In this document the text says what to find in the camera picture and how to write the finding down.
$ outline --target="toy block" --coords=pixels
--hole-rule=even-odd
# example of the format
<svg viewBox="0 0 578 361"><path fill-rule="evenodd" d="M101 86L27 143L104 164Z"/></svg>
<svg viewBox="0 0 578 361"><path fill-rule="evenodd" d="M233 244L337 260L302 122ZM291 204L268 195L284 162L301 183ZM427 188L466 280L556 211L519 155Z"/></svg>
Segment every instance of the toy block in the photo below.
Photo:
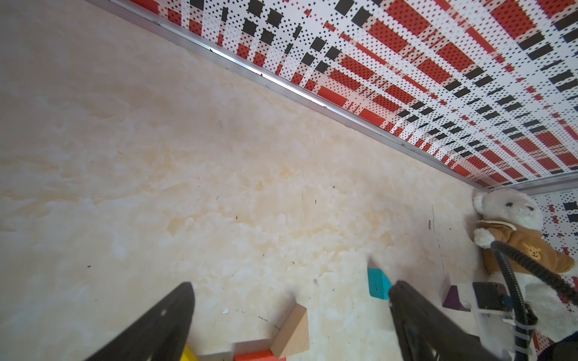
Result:
<svg viewBox="0 0 578 361"><path fill-rule="evenodd" d="M390 299L391 282L379 268L368 268L369 294L382 300Z"/></svg>
<svg viewBox="0 0 578 361"><path fill-rule="evenodd" d="M235 355L233 361L286 361L286 359L279 360L270 350L243 353L242 355Z"/></svg>
<svg viewBox="0 0 578 361"><path fill-rule="evenodd" d="M460 302L460 296L458 295L458 287L452 285L450 290L447 292L446 299L443 302L442 307L450 308L457 311L471 312L469 308L465 308Z"/></svg>
<svg viewBox="0 0 578 361"><path fill-rule="evenodd" d="M269 349L278 359L309 349L307 308L300 304L293 307Z"/></svg>
<svg viewBox="0 0 578 361"><path fill-rule="evenodd" d="M199 361L195 354L185 345L180 361Z"/></svg>

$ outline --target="marble floor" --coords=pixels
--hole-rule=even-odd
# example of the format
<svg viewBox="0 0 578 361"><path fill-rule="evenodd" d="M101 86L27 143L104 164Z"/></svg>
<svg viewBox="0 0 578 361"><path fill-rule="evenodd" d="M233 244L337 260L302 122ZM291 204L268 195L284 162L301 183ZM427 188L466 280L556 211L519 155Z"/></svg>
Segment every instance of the marble floor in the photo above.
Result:
<svg viewBox="0 0 578 361"><path fill-rule="evenodd" d="M84 359L183 281L201 360L295 302L289 361L399 360L369 262L438 306L484 277L469 185L82 0L1 6L1 360Z"/></svg>

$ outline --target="teddy bear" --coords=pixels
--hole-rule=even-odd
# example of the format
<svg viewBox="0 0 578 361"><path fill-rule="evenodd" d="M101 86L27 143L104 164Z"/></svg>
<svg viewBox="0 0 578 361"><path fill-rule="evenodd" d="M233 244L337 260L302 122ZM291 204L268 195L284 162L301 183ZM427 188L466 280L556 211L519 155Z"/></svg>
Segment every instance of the teddy bear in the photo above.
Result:
<svg viewBox="0 0 578 361"><path fill-rule="evenodd" d="M578 276L576 262L556 251L542 236L543 214L538 204L525 193L498 189L478 193L473 198L475 210L483 217L474 230L474 242L482 248L490 282L505 284L498 263L490 250L495 241L508 243L544 267L565 276ZM576 312L569 312L555 290L511 261L524 301L538 317L537 329L555 342L578 330Z"/></svg>

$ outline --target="black cable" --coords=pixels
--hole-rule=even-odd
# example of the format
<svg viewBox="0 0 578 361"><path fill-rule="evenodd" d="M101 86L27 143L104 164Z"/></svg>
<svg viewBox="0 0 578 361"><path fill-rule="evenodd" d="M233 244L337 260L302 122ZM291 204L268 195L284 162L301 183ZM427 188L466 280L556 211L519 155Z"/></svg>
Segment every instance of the black cable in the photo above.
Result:
<svg viewBox="0 0 578 361"><path fill-rule="evenodd" d="M526 304L524 303L524 298L522 297L520 285L518 284L518 281L516 280L516 275L514 274L514 271L510 266L510 262L508 261L508 256L510 255L511 252L509 252L510 251L509 249L504 249L503 247L501 247L501 245L506 245L514 250L516 249L500 241L493 241L490 245L492 253L494 254L494 257L496 257L496 261L498 262L500 271L502 271L504 280L506 281L506 286L508 288L508 292L510 293L510 297L512 298L516 324L527 326L535 325L537 320L535 317L530 317L528 315L528 309L526 307ZM515 336L514 344L519 348L528 349L530 340L532 338L532 329L524 329L517 325L516 325L516 332L526 335L527 340L525 340L522 337ZM515 361L528 361L528 354L516 350Z"/></svg>
<svg viewBox="0 0 578 361"><path fill-rule="evenodd" d="M509 258L512 258L520 266L528 270L531 274L535 275L537 278L542 280L545 284L552 287L556 292L560 293L574 305L578 306L578 292L574 290L569 284L567 284L563 279L561 279L557 274L550 271L546 267L542 266L540 263L526 256L514 247L500 242L493 241L491 243L492 252L495 255L494 248Z"/></svg>

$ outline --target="teddy bear paw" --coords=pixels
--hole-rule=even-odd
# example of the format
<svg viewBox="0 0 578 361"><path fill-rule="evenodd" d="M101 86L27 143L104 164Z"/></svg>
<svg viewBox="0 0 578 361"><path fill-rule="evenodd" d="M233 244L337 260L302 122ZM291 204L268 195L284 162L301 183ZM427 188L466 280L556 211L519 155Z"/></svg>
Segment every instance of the teddy bear paw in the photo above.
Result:
<svg viewBox="0 0 578 361"><path fill-rule="evenodd" d="M496 238L487 229L478 228L473 231L473 241L480 248L484 248L486 250L489 249L490 245L495 240Z"/></svg>

